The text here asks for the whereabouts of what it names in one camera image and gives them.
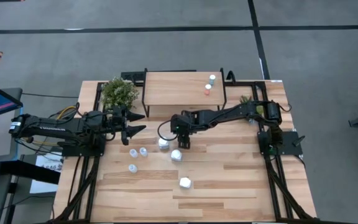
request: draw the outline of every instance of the potted plant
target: potted plant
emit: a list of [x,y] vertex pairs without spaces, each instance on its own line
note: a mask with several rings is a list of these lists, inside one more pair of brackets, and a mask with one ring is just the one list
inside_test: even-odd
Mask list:
[[132,82],[115,77],[103,85],[102,101],[106,108],[125,105],[130,110],[138,95],[139,91]]

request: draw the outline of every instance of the white paper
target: white paper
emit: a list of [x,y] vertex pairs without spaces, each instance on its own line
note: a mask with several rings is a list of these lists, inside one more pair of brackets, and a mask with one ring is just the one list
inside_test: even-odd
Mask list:
[[[57,172],[62,171],[63,163],[60,162],[62,157],[53,154],[45,154],[44,156],[37,156],[37,161],[35,162],[36,166],[48,168]],[[41,182],[38,180],[32,180],[30,194],[39,194],[45,192],[56,192],[57,184],[50,184]]]

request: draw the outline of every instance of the small white cup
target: small white cup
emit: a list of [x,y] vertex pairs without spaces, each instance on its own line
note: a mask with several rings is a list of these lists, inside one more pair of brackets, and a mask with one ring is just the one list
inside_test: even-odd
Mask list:
[[130,154],[133,158],[136,158],[136,157],[137,157],[137,151],[136,151],[136,149],[131,149],[131,150],[129,150],[129,154]]
[[141,149],[139,149],[139,152],[144,157],[146,157],[148,154],[147,149],[145,147],[141,147]]
[[133,174],[137,172],[137,167],[134,164],[129,165],[128,169]]

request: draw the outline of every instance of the wooden board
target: wooden board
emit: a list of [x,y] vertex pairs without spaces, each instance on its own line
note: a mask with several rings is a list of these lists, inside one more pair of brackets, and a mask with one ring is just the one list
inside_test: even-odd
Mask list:
[[[283,83],[266,81],[270,100],[288,106]],[[79,102],[81,112],[91,111],[97,82],[83,82]],[[241,95],[251,96],[248,87],[227,87],[227,107],[239,102]],[[144,113],[140,100],[133,112]],[[250,222],[273,221],[274,212],[267,173],[259,154],[257,125],[246,121],[223,123],[191,136],[191,149],[182,150],[183,162],[172,162],[169,152],[161,152],[157,128],[173,113],[198,110],[200,106],[155,106],[153,116],[131,123],[147,128],[121,144],[120,135],[106,145],[100,160],[91,222]],[[282,129],[292,129],[290,113],[283,112]],[[162,127],[169,136],[169,125]],[[136,159],[130,149],[146,147],[148,157]],[[173,141],[170,151],[177,148]],[[67,205],[68,193],[77,158],[65,160],[55,198],[55,213]],[[310,215],[315,216],[313,201],[303,165],[293,156],[282,156],[290,192]],[[131,174],[128,165],[135,164],[138,173]],[[77,172],[75,194],[81,163]],[[191,189],[179,188],[179,178],[189,177]],[[87,195],[83,197],[80,217],[85,215]],[[281,214],[285,216],[279,192]]]
[[[216,79],[210,94],[205,95],[205,85],[209,83],[210,75],[215,75]],[[144,103],[149,106],[223,105],[222,74],[220,72],[147,72]]]

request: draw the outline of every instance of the black floor stripe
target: black floor stripe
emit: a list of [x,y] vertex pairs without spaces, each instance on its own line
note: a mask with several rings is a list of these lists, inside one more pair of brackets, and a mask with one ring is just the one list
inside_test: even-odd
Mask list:
[[248,0],[248,5],[249,5],[249,11],[251,14],[251,19],[252,19],[252,28],[254,28],[255,41],[256,41],[256,46],[258,49],[260,64],[262,67],[263,78],[266,80],[269,80],[270,74],[269,74],[269,69],[267,68],[265,50],[264,50],[264,45],[262,43],[262,37],[260,36],[254,1]]
[[358,30],[358,25],[343,26],[261,26],[259,30]]
[[252,30],[251,26],[182,26],[182,27],[125,27],[91,29],[38,29],[0,30],[0,34],[82,34],[115,32],[180,32],[180,31],[239,31]]
[[17,1],[22,1],[22,0],[0,0],[0,2],[17,2]]

